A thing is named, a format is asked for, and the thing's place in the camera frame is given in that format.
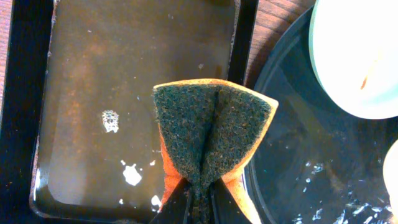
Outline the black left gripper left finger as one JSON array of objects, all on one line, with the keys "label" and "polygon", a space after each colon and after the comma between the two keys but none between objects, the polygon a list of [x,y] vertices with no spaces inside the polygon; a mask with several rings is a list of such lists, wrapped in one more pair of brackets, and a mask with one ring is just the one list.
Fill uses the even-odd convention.
[{"label": "black left gripper left finger", "polygon": [[192,186],[182,179],[150,224],[191,224]]}]

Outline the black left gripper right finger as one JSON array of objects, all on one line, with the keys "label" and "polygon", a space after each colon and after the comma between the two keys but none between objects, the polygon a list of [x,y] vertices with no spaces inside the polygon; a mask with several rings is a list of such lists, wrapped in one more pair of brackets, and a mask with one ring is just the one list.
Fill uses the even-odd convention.
[{"label": "black left gripper right finger", "polygon": [[222,179],[211,184],[211,224],[251,224]]}]

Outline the orange green scrub sponge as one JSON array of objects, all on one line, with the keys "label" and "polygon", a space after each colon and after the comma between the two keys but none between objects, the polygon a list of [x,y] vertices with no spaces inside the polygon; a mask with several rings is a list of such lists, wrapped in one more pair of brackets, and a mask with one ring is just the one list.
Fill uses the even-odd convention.
[{"label": "orange green scrub sponge", "polygon": [[215,184],[229,194],[228,223],[260,223],[258,211],[241,182],[275,116],[278,102],[241,85],[202,78],[153,88],[165,171],[161,212],[176,206],[177,189],[191,201],[187,220],[209,223]]}]

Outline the green plate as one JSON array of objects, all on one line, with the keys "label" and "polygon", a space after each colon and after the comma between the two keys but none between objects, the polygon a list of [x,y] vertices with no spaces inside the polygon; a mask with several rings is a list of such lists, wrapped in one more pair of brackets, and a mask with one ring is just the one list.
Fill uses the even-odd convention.
[{"label": "green plate", "polygon": [[389,194],[392,213],[397,217],[397,178],[398,178],[398,142],[395,141],[389,148],[382,167],[384,183]]}]

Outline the green plate stained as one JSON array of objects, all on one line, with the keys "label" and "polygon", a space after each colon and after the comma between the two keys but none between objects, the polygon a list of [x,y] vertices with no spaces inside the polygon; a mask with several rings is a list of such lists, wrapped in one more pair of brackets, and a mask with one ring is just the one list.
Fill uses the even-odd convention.
[{"label": "green plate stained", "polygon": [[317,0],[308,44],[320,86],[342,110],[397,116],[397,0]]}]

